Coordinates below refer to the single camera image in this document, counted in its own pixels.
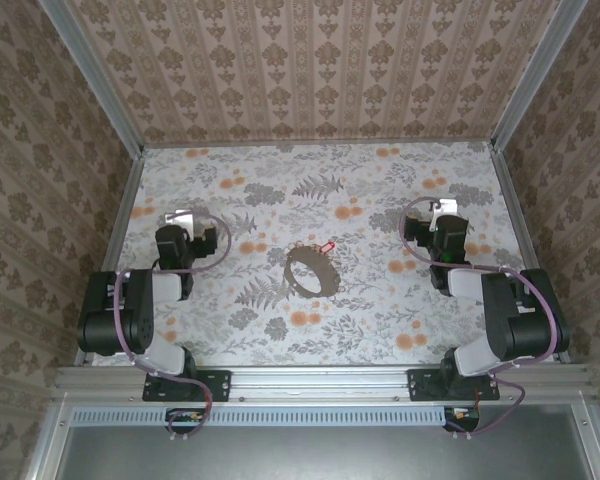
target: wire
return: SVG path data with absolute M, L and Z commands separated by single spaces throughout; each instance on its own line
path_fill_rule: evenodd
M 549 358 L 555 351 L 556 345 L 558 343 L 558 327 L 556 325 L 556 319 L 553 315 L 553 312 L 551 311 L 551 307 L 549 306 L 549 303 L 544 298 L 542 293 L 540 293 L 540 291 L 536 288 L 536 286 L 533 283 L 531 283 L 529 280 L 527 280 L 523 275 L 521 275 L 516 270 L 513 270 L 512 268 L 497 267 L 497 266 L 493 266 L 493 265 L 464 265 L 464 264 L 459 264 L 459 263 L 437 262 L 437 261 L 431 260 L 429 258 L 423 257 L 418 252 L 416 252 L 411 247 L 411 245 L 409 245 L 409 242 L 407 242 L 407 239 L 404 237 L 404 227 L 405 227 L 405 223 L 407 220 L 407 215 L 408 215 L 409 211 L 411 210 L 411 208 L 414 205 L 416 205 L 418 203 L 422 203 L 422 202 L 435 202 L 438 206 L 441 205 L 440 199 L 436 198 L 436 197 L 416 198 L 415 200 L 409 202 L 409 204 L 406 207 L 404 207 L 404 209 L 402 210 L 402 214 L 400 215 L 400 220 L 398 221 L 398 234 L 400 236 L 400 240 L 402 241 L 402 244 L 404 245 L 404 247 L 409 251 L 409 253 L 414 256 L 414 258 L 417 258 L 421 262 L 428 263 L 429 265 L 435 265 L 435 266 L 444 267 L 444 268 L 464 268 L 464 269 L 472 269 L 472 270 L 483 270 L 486 272 L 508 273 L 511 276 L 515 277 L 517 280 L 519 280 L 523 285 L 525 285 L 529 289 L 529 291 L 536 297 L 536 299 L 540 303 L 540 306 L 542 307 L 545 314 L 547 315 L 547 320 L 549 322 L 549 330 L 550 330 L 550 334 L 551 334 L 550 339 L 549 339 L 549 347 L 542 355 L 540 355 L 538 357 L 530 358 L 530 359 L 522 358 L 522 359 L 517 360 L 515 364 L 513 362 L 503 363 L 502 365 L 499 365 L 498 367 L 495 367 L 489 371 L 491 378 L 495 382 L 500 383 L 502 385 L 507 385 L 509 387 L 519 390 L 520 396 L 502 415 L 500 415 L 492 423 L 490 423 L 486 427 L 482 427 L 482 428 L 479 428 L 478 430 L 471 432 L 471 435 L 478 435 L 480 433 L 488 432 L 495 426 L 499 425 L 505 418 L 507 418 L 511 413 L 513 413 L 513 411 L 516 408 L 518 408 L 518 406 L 520 405 L 520 403 L 522 403 L 522 401 L 524 400 L 524 397 L 526 395 L 526 391 L 525 391 L 524 387 L 522 387 L 521 385 L 518 385 L 517 383 L 509 382 L 507 380 L 498 378 L 496 374 L 503 372 L 505 370 L 508 370 L 509 368 L 513 367 L 514 365 L 516 367 L 520 366 L 520 365 L 530 365 L 533 363 L 542 362 L 543 360 Z M 464 432 L 464 429 L 462 429 L 462 427 L 459 427 L 458 425 L 453 424 L 452 422 L 447 422 L 447 423 L 454 428 L 459 428 L 459 431 Z
M 215 220 L 227 232 L 227 248 L 224 251 L 224 253 L 222 254 L 222 256 L 216 262 L 212 263 L 211 265 L 207 265 L 205 267 L 199 267 L 199 268 L 191 268 L 191 269 L 159 270 L 159 271 L 154 272 L 156 274 L 171 274 L 171 273 L 195 274 L 195 273 L 199 273 L 199 272 L 204 272 L 206 270 L 209 270 L 209 269 L 219 265 L 229 255 L 229 251 L 231 250 L 231 231 L 229 230 L 229 226 L 221 218 L 216 217 L 215 215 L 209 215 L 209 214 L 195 211 L 195 210 L 187 210 L 184 212 L 176 213 L 174 215 L 171 215 L 169 218 L 172 219 L 172 218 L 176 218 L 176 217 L 179 217 L 182 215 L 192 215 L 194 217 L 203 217 L 203 218 L 210 218 L 212 220 Z M 154 375 L 157 377 L 164 378 L 165 380 L 170 380 L 172 382 L 189 383 L 192 385 L 196 385 L 197 387 L 202 389 L 202 391 L 204 392 L 204 397 L 205 397 L 204 414 L 202 415 L 202 418 L 200 419 L 200 422 L 198 423 L 198 425 L 196 425 L 187 434 L 187 435 L 195 435 L 196 433 L 198 433 L 200 431 L 202 426 L 205 424 L 205 422 L 208 420 L 209 416 L 211 415 L 211 408 L 213 406 L 213 395 L 211 393 L 211 390 L 209 390 L 209 387 L 207 387 L 204 383 L 202 383 L 199 380 L 196 380 L 194 378 L 176 377 L 169 373 L 161 372 L 161 371 L 156 370 L 148 365 L 143 364 L 140 360 L 137 359 L 135 353 L 133 353 L 131 351 L 131 349 L 129 348 L 129 345 L 127 344 L 126 339 L 124 338 L 124 332 L 122 330 L 122 321 L 120 319 L 120 292 L 122 290 L 122 281 L 124 280 L 126 275 L 128 273 L 131 273 L 132 271 L 133 271 L 133 269 L 131 269 L 131 268 L 125 268 L 124 270 L 122 270 L 116 277 L 116 281 L 113 286 L 113 321 L 114 321 L 114 326 L 116 329 L 116 335 L 118 336 L 118 342 L 120 342 L 120 346 L 122 347 L 122 350 L 124 351 L 124 353 L 126 353 L 127 357 L 129 357 L 129 361 L 131 362 L 131 365 L 135 366 L 136 368 L 139 368 L 143 372 L 146 372 L 149 375 Z

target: red object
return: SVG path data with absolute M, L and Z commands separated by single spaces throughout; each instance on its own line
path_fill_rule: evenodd
M 327 242 L 320 247 L 320 253 L 329 253 L 331 250 L 336 248 L 336 244 L 333 242 Z

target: ventilation grille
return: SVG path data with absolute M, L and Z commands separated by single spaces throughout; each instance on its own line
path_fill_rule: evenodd
M 71 426 L 164 426 L 164 407 L 76 408 Z M 190 425 L 174 422 L 174 426 Z M 344 427 L 444 425 L 443 407 L 216 407 L 208 426 Z

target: patterned wall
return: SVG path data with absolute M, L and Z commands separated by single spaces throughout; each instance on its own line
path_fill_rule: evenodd
M 506 149 L 540 263 L 600 398 L 600 0 L 590 0 Z
M 558 0 L 70 0 L 149 144 L 490 136 Z
M 128 155 L 35 1 L 0 0 L 0 479 L 33 448 L 75 355 Z

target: floral tablecloth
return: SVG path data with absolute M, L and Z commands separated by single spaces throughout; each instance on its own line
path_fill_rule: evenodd
M 120 268 L 150 267 L 155 230 L 176 209 L 221 216 L 233 235 L 228 258 L 195 277 L 188 300 L 155 308 L 158 332 L 201 365 L 432 363 L 481 335 L 482 306 L 440 295 L 400 243 L 399 213 L 424 194 L 457 199 L 470 221 L 469 261 L 522 267 L 485 143 L 160 149 L 144 158 Z M 283 279 L 286 253 L 327 241 L 343 291 L 303 298 Z M 225 246 L 223 236 L 195 265 Z M 297 275 L 315 287 L 306 271 Z

